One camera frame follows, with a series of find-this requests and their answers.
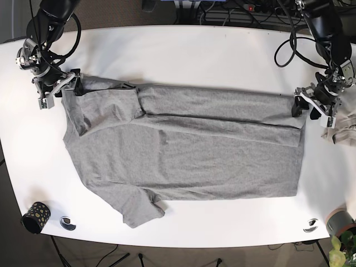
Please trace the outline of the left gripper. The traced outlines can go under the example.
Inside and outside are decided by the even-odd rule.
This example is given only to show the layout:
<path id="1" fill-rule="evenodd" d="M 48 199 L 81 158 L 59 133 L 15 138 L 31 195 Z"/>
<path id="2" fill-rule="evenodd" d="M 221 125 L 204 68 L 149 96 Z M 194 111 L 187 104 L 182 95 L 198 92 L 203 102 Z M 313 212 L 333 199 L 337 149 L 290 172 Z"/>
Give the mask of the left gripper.
<path id="1" fill-rule="evenodd" d="M 319 120 L 320 125 L 324 128 L 334 128 L 337 110 L 341 104 L 339 96 L 330 94 L 323 86 L 297 87 L 294 92 L 291 115 L 299 117 L 304 110 L 308 110 L 311 106 L 311 120 Z"/>

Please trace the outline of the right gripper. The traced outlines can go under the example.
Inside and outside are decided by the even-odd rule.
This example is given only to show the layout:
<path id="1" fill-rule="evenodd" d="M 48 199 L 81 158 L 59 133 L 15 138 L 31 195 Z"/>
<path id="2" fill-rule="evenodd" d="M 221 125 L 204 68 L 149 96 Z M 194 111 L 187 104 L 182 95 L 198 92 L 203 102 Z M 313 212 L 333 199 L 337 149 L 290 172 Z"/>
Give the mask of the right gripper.
<path id="1" fill-rule="evenodd" d="M 62 91 L 73 91 L 75 95 L 83 95 L 81 78 L 79 68 L 71 69 L 66 75 L 57 71 L 48 71 L 43 75 L 35 76 L 34 85 L 39 94 L 39 108 L 41 110 L 53 108 L 54 98 L 62 97 Z"/>

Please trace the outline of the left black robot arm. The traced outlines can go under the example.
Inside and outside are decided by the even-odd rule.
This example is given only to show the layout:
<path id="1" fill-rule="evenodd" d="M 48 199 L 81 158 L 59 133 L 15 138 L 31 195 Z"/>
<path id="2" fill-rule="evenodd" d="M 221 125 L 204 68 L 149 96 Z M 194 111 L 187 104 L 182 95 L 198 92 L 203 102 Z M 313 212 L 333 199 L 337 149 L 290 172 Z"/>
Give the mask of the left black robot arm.
<path id="1" fill-rule="evenodd" d="M 317 72 L 316 84 L 295 89 L 291 115 L 299 117 L 304 110 L 311 110 L 311 120 L 319 120 L 324 128 L 334 128 L 337 109 L 342 104 L 340 94 L 355 85 L 351 42 L 343 32 L 342 21 L 332 1 L 296 1 L 295 4 L 313 36 L 311 40 L 317 53 L 326 64 L 312 62 L 297 51 L 297 29 L 292 26 L 287 40 L 293 50 L 292 56 L 324 69 L 325 74 Z"/>

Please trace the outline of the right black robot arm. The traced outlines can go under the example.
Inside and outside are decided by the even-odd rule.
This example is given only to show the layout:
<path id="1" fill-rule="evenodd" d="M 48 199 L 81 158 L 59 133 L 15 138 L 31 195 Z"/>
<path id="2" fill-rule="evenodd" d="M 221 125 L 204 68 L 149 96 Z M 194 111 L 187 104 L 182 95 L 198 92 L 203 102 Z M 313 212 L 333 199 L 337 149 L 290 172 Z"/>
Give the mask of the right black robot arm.
<path id="1" fill-rule="evenodd" d="M 26 39 L 18 51 L 16 64 L 22 70 L 34 75 L 32 83 L 39 94 L 39 107 L 52 108 L 55 97 L 61 97 L 62 91 L 73 91 L 76 96 L 83 95 L 81 70 L 71 69 L 65 72 L 60 65 L 65 63 L 76 50 L 81 38 L 81 24 L 74 10 L 79 1 L 42 1 L 35 16 L 32 16 L 26 29 Z M 58 41 L 69 19 L 77 26 L 77 36 L 73 47 L 65 55 L 50 50 Z"/>

